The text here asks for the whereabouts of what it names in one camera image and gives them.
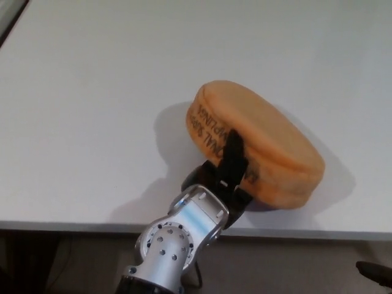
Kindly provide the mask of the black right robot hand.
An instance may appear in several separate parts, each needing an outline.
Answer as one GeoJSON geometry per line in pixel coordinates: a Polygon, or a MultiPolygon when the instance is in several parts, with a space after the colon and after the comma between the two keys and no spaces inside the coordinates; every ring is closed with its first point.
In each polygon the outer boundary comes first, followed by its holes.
{"type": "Polygon", "coordinates": [[[371,262],[358,261],[356,268],[361,275],[378,283],[391,283],[391,268],[371,262]]]}

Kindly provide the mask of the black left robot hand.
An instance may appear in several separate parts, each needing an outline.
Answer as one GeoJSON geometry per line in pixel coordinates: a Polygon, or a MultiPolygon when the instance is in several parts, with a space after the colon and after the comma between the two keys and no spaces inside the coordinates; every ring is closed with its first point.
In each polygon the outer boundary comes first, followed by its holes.
{"type": "Polygon", "coordinates": [[[228,229],[252,201],[252,196],[239,186],[248,165],[243,139],[232,129],[228,133],[219,164],[215,166],[210,160],[205,161],[186,177],[181,190],[194,184],[208,188],[228,209],[228,221],[224,227],[228,229]]]}

